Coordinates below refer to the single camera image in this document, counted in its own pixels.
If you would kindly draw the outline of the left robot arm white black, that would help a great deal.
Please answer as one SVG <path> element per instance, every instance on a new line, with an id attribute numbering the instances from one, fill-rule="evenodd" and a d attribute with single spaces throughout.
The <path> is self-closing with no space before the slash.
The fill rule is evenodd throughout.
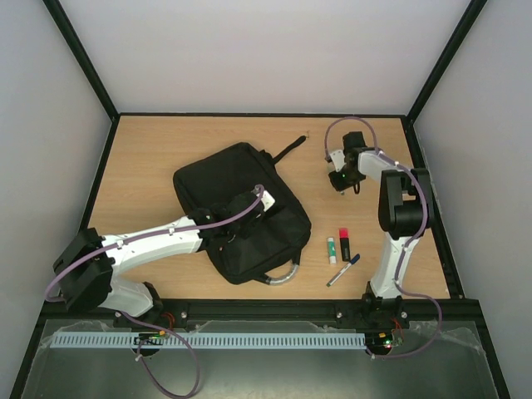
<path id="1" fill-rule="evenodd" d="M 196 209 L 151 229 L 108 235 L 83 229 L 53 264 L 55 277 L 45 299 L 63 302 L 70 312 L 106 308 L 142 316 L 155 306 L 155 290 L 148 283 L 125 279 L 126 271 L 229 242 L 254 228 L 274 203 L 273 196 L 257 186 L 228 204 Z"/>

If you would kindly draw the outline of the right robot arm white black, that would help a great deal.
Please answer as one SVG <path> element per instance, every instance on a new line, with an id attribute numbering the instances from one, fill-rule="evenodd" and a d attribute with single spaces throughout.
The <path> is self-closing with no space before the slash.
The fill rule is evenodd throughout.
<path id="1" fill-rule="evenodd" d="M 362 319 L 378 326 L 402 312 L 402 283 L 411 254 L 433 218 L 430 177 L 423 168 L 408 169 L 382 150 L 366 145 L 360 131 L 342 138 L 343 148 L 328 156 L 332 187 L 360 191 L 367 178 L 380 185 L 377 218 L 385 240 L 377 271 L 362 295 Z"/>

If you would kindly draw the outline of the black student backpack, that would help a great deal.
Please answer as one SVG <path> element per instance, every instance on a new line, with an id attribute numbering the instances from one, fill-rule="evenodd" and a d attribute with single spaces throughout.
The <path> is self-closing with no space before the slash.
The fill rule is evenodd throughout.
<path id="1" fill-rule="evenodd" d="M 239 142 L 174 173 L 183 211 L 202 226 L 200 247 L 229 283 L 274 286 L 295 277 L 312 224 L 276 165 L 305 140 L 276 156 Z"/>

